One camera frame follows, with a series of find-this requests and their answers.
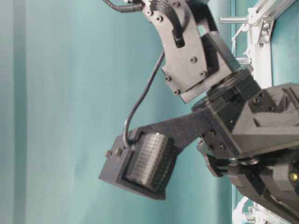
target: bolt head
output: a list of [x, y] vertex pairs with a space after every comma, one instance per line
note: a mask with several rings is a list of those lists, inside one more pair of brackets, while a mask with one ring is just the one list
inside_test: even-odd
[[148, 16], [153, 15], [153, 11], [151, 11], [151, 10], [147, 11], [147, 12], [146, 12], [146, 15], [148, 15]]
[[174, 94], [175, 94], [175, 95], [179, 95], [180, 93], [181, 93], [180, 90], [175, 90], [175, 91], [174, 91]]
[[158, 16], [158, 17], [157, 17], [157, 21], [158, 21], [158, 22], [162, 22], [162, 21], [163, 21], [163, 17], [162, 17], [162, 16]]
[[200, 72], [200, 76], [202, 76], [202, 77], [206, 77], [206, 72], [205, 72], [205, 71], [201, 71], [201, 72]]
[[106, 153], [105, 153], [105, 157], [109, 158], [112, 156], [112, 151], [111, 150], [108, 150]]
[[262, 32], [261, 32], [261, 35], [262, 35], [262, 36], [266, 36], [267, 34], [268, 34], [268, 31], [265, 30], [265, 29], [263, 29]]
[[299, 174], [297, 173], [291, 173], [290, 174], [290, 179], [293, 181], [293, 182], [297, 182], [299, 180]]
[[179, 3], [179, 1], [175, 1], [172, 4], [174, 7], [179, 7], [181, 5], [181, 3]]
[[190, 59], [190, 61], [191, 61], [191, 63], [196, 63], [196, 62], [197, 62], [197, 57], [192, 57], [192, 58]]
[[165, 77], [165, 81], [166, 81], [166, 82], [170, 82], [170, 81], [171, 81], [171, 77], [170, 77], [170, 76], [166, 76], [166, 77]]
[[221, 145], [219, 145], [219, 148], [221, 151], [224, 151], [226, 147], [225, 147], [225, 145], [221, 144]]
[[268, 29], [270, 27], [270, 24], [268, 23], [268, 22], [265, 22], [264, 24], [263, 24], [263, 28], [264, 29]]
[[253, 99], [253, 103], [254, 103], [255, 105], [257, 105], [259, 102], [260, 102], [260, 100], [259, 100], [258, 98], [254, 98], [254, 99]]
[[211, 137], [214, 137], [215, 136], [215, 131], [214, 130], [211, 130], [211, 131], [209, 131], [209, 135], [211, 136]]

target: white cable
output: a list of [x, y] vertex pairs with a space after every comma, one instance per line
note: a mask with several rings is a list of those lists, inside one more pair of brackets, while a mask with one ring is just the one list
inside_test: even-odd
[[247, 201], [248, 201], [248, 198], [243, 197], [242, 200], [238, 203], [236, 209], [233, 211], [233, 216], [232, 216], [233, 224], [247, 223], [245, 214], [243, 214], [243, 208]]

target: metal bracket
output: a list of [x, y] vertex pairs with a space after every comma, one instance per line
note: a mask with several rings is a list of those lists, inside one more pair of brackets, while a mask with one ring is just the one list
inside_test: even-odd
[[246, 17], [221, 17], [220, 23], [242, 23], [232, 38], [234, 51], [235, 39], [240, 32], [247, 32], [247, 57], [237, 58], [240, 64], [251, 64], [254, 79], [262, 88], [272, 86], [271, 34], [274, 21], [295, 0], [259, 0], [248, 9]]

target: hex screw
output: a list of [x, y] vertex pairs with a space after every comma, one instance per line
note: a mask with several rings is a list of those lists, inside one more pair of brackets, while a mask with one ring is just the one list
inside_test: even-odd
[[166, 77], [165, 77], [165, 81], [166, 81], [166, 82], [170, 82], [170, 81], [171, 81], [171, 77], [170, 77], [170, 76], [166, 76]]
[[196, 62], [197, 62], [197, 57], [192, 57], [192, 58], [190, 59], [190, 62], [191, 62], [191, 63], [196, 63]]
[[259, 102], [260, 102], [260, 100], [259, 100], [258, 98], [254, 98], [254, 99], [253, 99], [253, 103], [254, 103], [254, 104], [258, 104]]
[[299, 175], [298, 175], [297, 173], [291, 173], [291, 174], [290, 174], [290, 179], [291, 179], [291, 181], [293, 181], [293, 182], [297, 182], [298, 179], [299, 179]]
[[180, 93], [181, 93], [180, 90], [175, 90], [175, 91], [174, 91], [174, 94], [175, 94], [175, 95], [179, 95]]
[[162, 22], [162, 21], [163, 21], [163, 17], [162, 17], [162, 16], [158, 16], [158, 17], [157, 17], [157, 21], [158, 21], [158, 22]]
[[200, 76], [202, 76], [202, 77], [206, 77], [206, 72], [205, 72], [205, 71], [201, 71], [201, 72], [200, 72]]
[[211, 137], [214, 137], [214, 136], [216, 135], [216, 133], [215, 133], [214, 130], [211, 130], [211, 131], [209, 131], [209, 135], [210, 135]]
[[112, 151], [111, 150], [108, 150], [106, 153], [105, 153], [105, 157], [109, 158], [112, 156]]
[[151, 10], [147, 11], [147, 12], [146, 12], [146, 15], [148, 15], [148, 16], [153, 15], [153, 11], [151, 11]]
[[172, 4], [174, 7], [179, 7], [181, 4], [179, 3], [179, 1], [175, 1]]

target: screw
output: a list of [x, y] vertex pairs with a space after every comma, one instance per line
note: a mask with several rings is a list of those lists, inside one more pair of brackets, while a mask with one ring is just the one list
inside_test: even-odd
[[165, 81], [166, 81], [166, 82], [170, 82], [170, 81], [171, 81], [171, 77], [170, 77], [170, 76], [166, 76], [166, 77], [165, 77]]
[[151, 10], [149, 10], [146, 12], [146, 15], [151, 16], [151, 15], [153, 15], [153, 12]]
[[200, 76], [202, 76], [202, 77], [206, 77], [206, 72], [205, 72], [205, 71], [201, 71], [201, 72], [200, 72]]
[[197, 57], [192, 57], [192, 58], [190, 59], [190, 61], [191, 61], [191, 63], [196, 63], [196, 62], [197, 62]]
[[219, 148], [221, 151], [224, 151], [226, 147], [225, 147], [225, 145], [221, 144], [221, 145], [219, 145]]
[[268, 29], [269, 27], [270, 27], [270, 24], [268, 22], [264, 21], [263, 28]]
[[122, 154], [122, 149], [121, 148], [117, 148], [116, 151], [115, 151], [115, 155], [121, 156], [121, 154]]
[[292, 181], [296, 182], [296, 181], [298, 181], [299, 176], [296, 173], [291, 173], [290, 178], [291, 178]]
[[179, 95], [180, 93], [181, 93], [180, 90], [175, 90], [175, 91], [174, 91], [174, 94], [175, 94], [175, 95]]
[[209, 135], [210, 135], [211, 137], [214, 137], [214, 136], [216, 135], [216, 133], [215, 133], [214, 130], [211, 130], [211, 131], [209, 131]]
[[179, 1], [175, 1], [172, 4], [174, 7], [179, 7], [181, 4], [179, 3]]
[[258, 98], [254, 98], [254, 99], [253, 99], [253, 103], [254, 103], [254, 104], [258, 104], [259, 102], [260, 102], [260, 100], [259, 100]]
[[108, 151], [105, 153], [105, 157], [109, 158], [110, 156], [112, 156], [112, 151], [111, 151], [111, 150], [108, 150]]
[[261, 35], [262, 35], [262, 36], [266, 36], [267, 34], [268, 34], [268, 31], [265, 30], [265, 29], [263, 29], [262, 32], [261, 32]]
[[163, 21], [163, 17], [162, 17], [162, 16], [158, 16], [158, 17], [157, 17], [157, 21], [158, 21], [158, 22], [162, 22], [162, 21]]

